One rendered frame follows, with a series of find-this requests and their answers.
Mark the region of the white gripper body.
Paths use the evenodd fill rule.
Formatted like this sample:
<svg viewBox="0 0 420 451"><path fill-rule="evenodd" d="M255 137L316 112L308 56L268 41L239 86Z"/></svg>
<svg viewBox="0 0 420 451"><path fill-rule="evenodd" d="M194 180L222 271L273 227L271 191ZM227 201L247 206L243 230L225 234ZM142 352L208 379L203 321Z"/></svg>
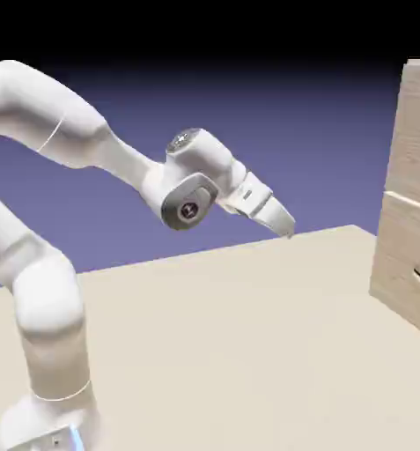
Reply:
<svg viewBox="0 0 420 451"><path fill-rule="evenodd" d="M254 215L254 221L279 237L289 239L294 235L295 218L274 196L271 196Z"/></svg>

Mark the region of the light wood drawer front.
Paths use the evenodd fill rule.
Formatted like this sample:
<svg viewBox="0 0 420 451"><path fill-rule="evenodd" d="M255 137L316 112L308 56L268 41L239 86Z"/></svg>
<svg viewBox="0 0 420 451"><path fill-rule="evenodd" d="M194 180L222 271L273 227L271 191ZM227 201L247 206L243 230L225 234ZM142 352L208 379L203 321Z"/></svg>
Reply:
<svg viewBox="0 0 420 451"><path fill-rule="evenodd" d="M387 191L382 200L370 294L420 330L420 203Z"/></svg>
<svg viewBox="0 0 420 451"><path fill-rule="evenodd" d="M420 59L402 69L386 189L420 203Z"/></svg>

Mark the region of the light wood cabinet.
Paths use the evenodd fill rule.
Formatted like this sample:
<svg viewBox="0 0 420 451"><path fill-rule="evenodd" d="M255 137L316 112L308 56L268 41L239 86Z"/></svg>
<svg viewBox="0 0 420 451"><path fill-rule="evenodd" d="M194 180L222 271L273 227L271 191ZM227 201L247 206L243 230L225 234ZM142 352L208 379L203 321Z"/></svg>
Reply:
<svg viewBox="0 0 420 451"><path fill-rule="evenodd" d="M420 59L402 68L370 294L420 330Z"/></svg>

